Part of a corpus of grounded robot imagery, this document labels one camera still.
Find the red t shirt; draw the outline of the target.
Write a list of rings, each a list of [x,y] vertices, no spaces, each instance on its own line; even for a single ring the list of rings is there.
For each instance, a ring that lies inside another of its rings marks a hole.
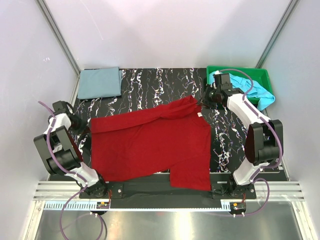
[[[91,121],[91,165],[106,181],[169,171],[172,187],[210,191],[211,127],[192,96]]]

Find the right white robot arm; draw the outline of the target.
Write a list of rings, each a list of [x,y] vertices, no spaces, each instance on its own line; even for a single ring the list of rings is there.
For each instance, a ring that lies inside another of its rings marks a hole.
[[[217,70],[213,83],[207,83],[199,103],[212,108],[217,104],[226,106],[242,121],[247,129],[244,160],[230,175],[220,195],[240,198],[264,169],[275,169],[283,157],[283,124],[262,114],[247,98],[247,91],[232,85],[229,69]]]

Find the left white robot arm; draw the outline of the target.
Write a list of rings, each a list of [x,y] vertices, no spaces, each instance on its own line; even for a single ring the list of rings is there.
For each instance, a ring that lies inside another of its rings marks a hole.
[[[33,139],[45,169],[50,175],[73,178],[76,184],[89,196],[103,198],[108,193],[108,185],[101,174],[85,164],[82,154],[69,133],[88,133],[89,127],[75,113],[66,101],[57,101],[48,107],[48,128]]]

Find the folded grey-blue t shirt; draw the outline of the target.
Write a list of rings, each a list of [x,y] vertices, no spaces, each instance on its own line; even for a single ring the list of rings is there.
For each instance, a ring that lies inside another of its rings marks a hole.
[[[80,72],[77,98],[89,100],[122,94],[122,71],[118,67],[85,69]]]

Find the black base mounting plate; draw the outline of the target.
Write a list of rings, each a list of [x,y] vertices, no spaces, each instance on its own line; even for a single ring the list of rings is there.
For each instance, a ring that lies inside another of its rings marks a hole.
[[[110,200],[112,209],[125,209],[134,211],[160,210],[165,209],[192,209],[212,211],[222,208],[228,209],[227,202],[240,202],[255,200],[257,198],[255,187],[247,187],[243,192],[227,192],[227,181],[229,173],[211,173],[209,191],[193,190],[186,188],[172,187],[169,182],[169,174],[154,174],[152,176],[136,178],[123,182],[110,182],[103,197],[89,196],[86,193],[80,194],[81,199],[90,199],[101,202]]]

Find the aluminium rail frame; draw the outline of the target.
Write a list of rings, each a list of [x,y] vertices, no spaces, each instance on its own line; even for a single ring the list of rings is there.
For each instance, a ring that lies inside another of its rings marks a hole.
[[[102,197],[80,192],[71,181],[41,181],[33,200],[42,201],[47,210],[142,211],[142,212],[229,212],[236,204],[250,202],[262,206],[268,202],[303,202],[300,185],[291,181],[258,181],[246,193],[231,195],[222,188],[224,182],[212,184],[211,191],[172,188],[168,182],[115,182]]]

